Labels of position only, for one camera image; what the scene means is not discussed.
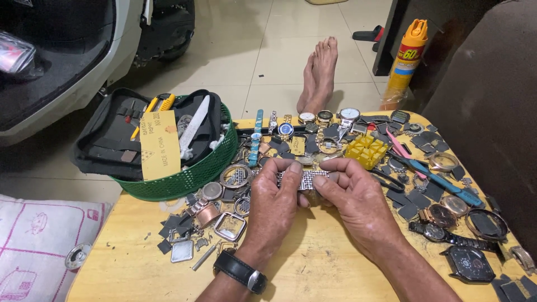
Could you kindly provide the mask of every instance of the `foot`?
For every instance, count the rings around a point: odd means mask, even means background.
[[[334,75],[337,62],[337,39],[330,37],[315,46],[312,74],[315,92],[306,102],[304,112],[317,114],[324,110],[334,91]]]
[[[306,105],[307,100],[311,99],[315,92],[315,80],[313,79],[313,53],[309,55],[306,67],[304,67],[304,90],[300,95],[299,102],[296,104],[296,110],[298,113],[302,113]]]

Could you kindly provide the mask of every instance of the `blue tool handle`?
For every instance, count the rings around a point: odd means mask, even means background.
[[[479,197],[457,187],[449,183],[447,180],[443,179],[442,177],[434,174],[433,172],[429,171],[426,167],[422,166],[419,162],[415,160],[409,160],[409,163],[412,165],[412,167],[421,173],[425,174],[427,177],[429,177],[432,181],[436,182],[440,186],[444,187],[448,192],[455,194],[457,197],[462,199],[465,203],[472,205],[472,206],[482,206],[483,202]]]

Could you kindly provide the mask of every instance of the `yellow table surface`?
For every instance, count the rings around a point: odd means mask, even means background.
[[[375,114],[389,115],[390,112],[364,113]],[[410,121],[425,126],[429,124],[425,118],[415,113],[411,114]],[[250,128],[255,121],[239,120],[238,123],[240,128]],[[293,117],[292,123],[297,124],[297,117]],[[266,126],[268,119],[264,120],[264,127]],[[412,152],[412,157],[423,159],[423,152],[414,147],[410,137],[401,135],[398,139],[416,150]],[[411,189],[412,184],[407,186],[407,192]],[[483,196],[480,190],[480,197],[484,200]],[[162,203],[145,202],[123,192],[108,216],[88,259],[76,276],[67,301],[195,300],[213,279],[212,264],[216,253],[213,253],[198,271],[193,271],[191,267],[211,245],[202,247],[199,252],[194,250],[193,260],[171,263],[171,252],[163,255],[157,248],[157,244],[162,241],[158,235],[162,228],[160,221],[169,215],[165,209],[166,206]],[[492,285],[467,285],[449,277],[451,269],[446,258],[439,255],[449,244],[433,243],[422,235],[410,232],[408,223],[394,209],[392,212],[409,242],[464,301],[497,301]],[[459,227],[453,233],[474,238],[464,220],[459,220]],[[219,237],[212,229],[206,229],[205,236],[209,234],[213,236],[214,244]],[[507,248],[518,245],[511,233],[508,239],[509,242],[505,245]],[[501,266],[495,254],[485,254],[497,277],[506,274],[516,279],[524,275],[524,271],[514,259]],[[261,297],[252,296],[253,300],[398,301],[379,268],[355,249],[337,210],[333,207],[314,206],[300,209],[291,232],[271,259],[264,274],[271,283]],[[531,279],[537,282],[535,275]],[[426,285],[427,281],[424,281],[416,286]]]

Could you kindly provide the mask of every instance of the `blue watch strap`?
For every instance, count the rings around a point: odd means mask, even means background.
[[[263,109],[257,111],[256,127],[253,129],[254,133],[261,133],[261,126],[263,125]],[[252,145],[250,147],[250,155],[248,156],[248,167],[257,166],[257,153],[259,152],[260,139],[252,139]]]

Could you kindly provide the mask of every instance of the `green plastic basket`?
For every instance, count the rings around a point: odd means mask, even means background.
[[[195,165],[177,174],[153,181],[128,182],[114,177],[112,179],[130,195],[149,202],[183,197],[213,181],[231,162],[238,147],[237,131],[231,121],[231,114],[223,103],[221,109],[222,114],[229,119],[229,130],[220,145]]]

